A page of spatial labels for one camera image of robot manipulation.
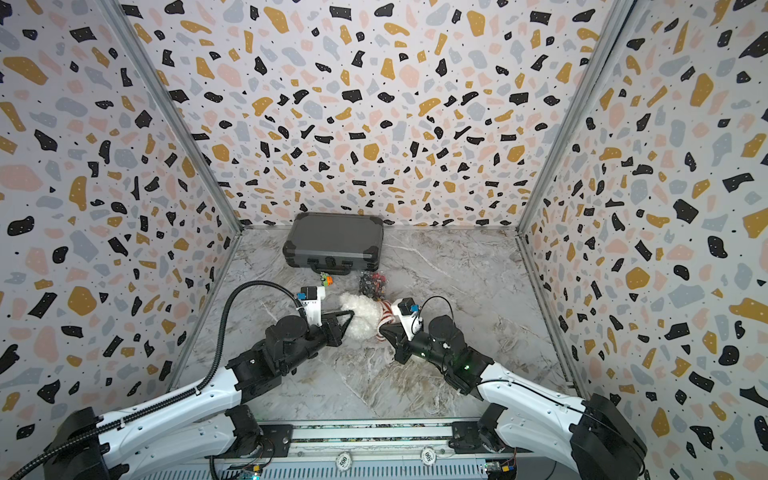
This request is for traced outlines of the white teddy bear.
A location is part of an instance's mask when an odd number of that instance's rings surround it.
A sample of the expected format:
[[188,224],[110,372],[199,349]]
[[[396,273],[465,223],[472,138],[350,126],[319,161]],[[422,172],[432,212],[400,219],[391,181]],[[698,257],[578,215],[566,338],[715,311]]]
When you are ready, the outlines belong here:
[[342,310],[353,310],[355,313],[345,336],[357,341],[376,339],[376,327],[381,316],[378,301],[349,292],[342,293],[339,300]]

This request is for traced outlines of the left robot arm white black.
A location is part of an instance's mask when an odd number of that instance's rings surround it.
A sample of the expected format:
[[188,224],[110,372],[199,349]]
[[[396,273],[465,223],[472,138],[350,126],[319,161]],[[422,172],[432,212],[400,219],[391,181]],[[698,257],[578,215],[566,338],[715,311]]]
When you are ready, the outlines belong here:
[[209,456],[276,456],[280,440],[255,419],[248,403],[285,376],[341,345],[351,310],[324,313],[320,325],[296,315],[267,328],[263,340],[218,369],[203,387],[190,384],[135,407],[71,414],[46,448],[47,479],[140,479]]

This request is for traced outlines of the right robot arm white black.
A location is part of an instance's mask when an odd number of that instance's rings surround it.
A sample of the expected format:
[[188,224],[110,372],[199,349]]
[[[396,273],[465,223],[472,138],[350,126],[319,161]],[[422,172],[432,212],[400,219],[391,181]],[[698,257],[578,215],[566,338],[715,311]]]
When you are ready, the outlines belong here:
[[645,473],[645,443],[609,398],[558,393],[514,374],[469,346],[448,316],[426,328],[410,321],[386,324],[379,333],[394,347],[397,362],[424,360],[460,394],[487,402],[478,422],[485,449],[528,450],[583,479],[638,479]]

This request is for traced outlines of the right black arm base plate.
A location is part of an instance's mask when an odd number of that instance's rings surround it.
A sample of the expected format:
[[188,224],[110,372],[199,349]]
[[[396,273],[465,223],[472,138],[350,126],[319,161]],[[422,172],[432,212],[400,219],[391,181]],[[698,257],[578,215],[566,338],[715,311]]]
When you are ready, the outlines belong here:
[[457,421],[451,424],[448,446],[458,454],[511,454],[513,449],[479,420]]

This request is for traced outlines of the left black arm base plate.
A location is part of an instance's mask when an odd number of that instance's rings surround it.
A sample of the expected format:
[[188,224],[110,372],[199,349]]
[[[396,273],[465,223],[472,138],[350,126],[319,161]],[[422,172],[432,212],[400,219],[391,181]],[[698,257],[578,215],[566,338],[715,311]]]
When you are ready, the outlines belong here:
[[224,458],[284,458],[288,455],[294,426],[292,424],[256,424],[237,428],[235,440],[222,454]]

